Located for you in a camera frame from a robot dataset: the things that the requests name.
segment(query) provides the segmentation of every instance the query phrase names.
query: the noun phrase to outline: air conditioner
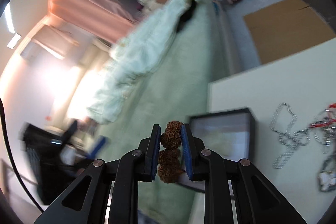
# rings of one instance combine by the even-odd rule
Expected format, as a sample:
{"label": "air conditioner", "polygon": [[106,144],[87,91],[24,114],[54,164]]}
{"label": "air conditioner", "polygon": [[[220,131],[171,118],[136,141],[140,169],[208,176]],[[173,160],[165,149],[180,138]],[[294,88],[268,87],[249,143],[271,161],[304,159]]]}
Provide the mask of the air conditioner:
{"label": "air conditioner", "polygon": [[20,53],[20,56],[28,62],[32,62],[35,57],[42,50],[42,47],[32,41],[30,41],[24,50]]}
{"label": "air conditioner", "polygon": [[65,33],[48,25],[44,25],[33,36],[31,42],[40,45],[59,59],[63,59],[72,47],[78,45],[71,33]]}

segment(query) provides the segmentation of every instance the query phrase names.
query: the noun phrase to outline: brown textured object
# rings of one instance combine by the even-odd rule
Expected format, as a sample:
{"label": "brown textured object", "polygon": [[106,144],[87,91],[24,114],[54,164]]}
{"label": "brown textured object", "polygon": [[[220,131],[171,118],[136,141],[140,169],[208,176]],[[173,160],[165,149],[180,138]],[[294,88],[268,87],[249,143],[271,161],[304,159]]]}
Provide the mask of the brown textured object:
{"label": "brown textured object", "polygon": [[177,182],[179,175],[184,173],[184,170],[160,165],[157,169],[157,173],[164,183],[174,183]]}
{"label": "brown textured object", "polygon": [[179,157],[181,155],[181,151],[177,148],[173,150],[175,152],[175,154],[177,155],[177,157]]}
{"label": "brown textured object", "polygon": [[175,150],[181,145],[181,127],[183,123],[171,121],[167,124],[166,132],[161,135],[161,144],[166,149]]}
{"label": "brown textured object", "polygon": [[181,127],[182,127],[183,123],[179,122],[179,121],[171,121],[167,124],[166,127],[166,132],[170,131],[170,132],[178,132],[181,133]]}
{"label": "brown textured object", "polygon": [[159,155],[159,164],[161,165],[169,165],[169,166],[180,166],[179,159],[177,157],[177,154],[173,150],[162,150],[160,151]]}

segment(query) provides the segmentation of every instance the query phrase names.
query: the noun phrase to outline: blue object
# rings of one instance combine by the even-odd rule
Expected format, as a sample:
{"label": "blue object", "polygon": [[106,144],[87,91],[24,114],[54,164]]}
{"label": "blue object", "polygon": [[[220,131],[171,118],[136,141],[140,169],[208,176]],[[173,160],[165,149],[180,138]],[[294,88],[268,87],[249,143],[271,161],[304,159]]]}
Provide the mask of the blue object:
{"label": "blue object", "polygon": [[88,153],[86,155],[87,159],[94,160],[96,158],[96,155],[98,154],[99,150],[103,148],[105,143],[107,142],[108,138],[104,136],[99,136],[98,140],[96,141],[96,145],[93,147],[93,150],[91,153]]}
{"label": "blue object", "polygon": [[183,147],[183,157],[184,157],[184,163],[185,163],[185,171],[187,172],[187,175],[189,179],[191,180],[193,178],[193,159],[191,156],[191,150],[189,146],[188,136],[187,132],[185,130],[185,126],[182,125],[181,128],[181,137],[182,137],[182,147]]}
{"label": "blue object", "polygon": [[217,4],[216,0],[212,0],[212,3],[215,7],[216,15],[218,15],[219,14],[219,7],[218,7],[218,4]]}

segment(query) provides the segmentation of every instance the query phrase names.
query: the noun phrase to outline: black wire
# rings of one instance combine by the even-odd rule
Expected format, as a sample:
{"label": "black wire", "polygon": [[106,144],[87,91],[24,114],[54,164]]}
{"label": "black wire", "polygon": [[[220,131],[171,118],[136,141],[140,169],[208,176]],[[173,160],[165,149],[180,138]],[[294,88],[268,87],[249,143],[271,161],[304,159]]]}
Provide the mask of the black wire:
{"label": "black wire", "polygon": [[41,213],[43,213],[43,209],[41,208],[41,206],[37,203],[37,201],[33,198],[33,196],[31,195],[31,193],[29,192],[29,190],[27,189],[27,187],[25,186],[22,178],[20,177],[20,174],[16,168],[14,159],[13,159],[13,155],[12,155],[12,150],[11,147],[9,145],[9,140],[8,140],[8,135],[7,135],[7,128],[6,128],[6,120],[5,120],[5,109],[3,107],[3,103],[2,100],[0,98],[0,117],[1,117],[1,127],[2,127],[2,133],[3,133],[3,138],[5,141],[5,145],[6,145],[6,150],[8,153],[8,157],[10,160],[10,163],[13,167],[13,171],[18,179],[18,181],[20,182],[22,188],[25,190],[26,194],[29,196],[29,198],[31,199],[31,201],[36,205],[36,207],[41,211]]}

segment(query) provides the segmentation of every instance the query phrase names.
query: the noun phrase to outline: cardboard box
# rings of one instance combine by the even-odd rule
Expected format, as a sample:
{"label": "cardboard box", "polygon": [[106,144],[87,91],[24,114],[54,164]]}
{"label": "cardboard box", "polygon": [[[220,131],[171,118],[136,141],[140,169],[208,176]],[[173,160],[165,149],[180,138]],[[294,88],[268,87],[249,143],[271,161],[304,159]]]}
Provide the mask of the cardboard box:
{"label": "cardboard box", "polygon": [[304,1],[284,0],[244,17],[262,64],[328,41],[336,34]]}

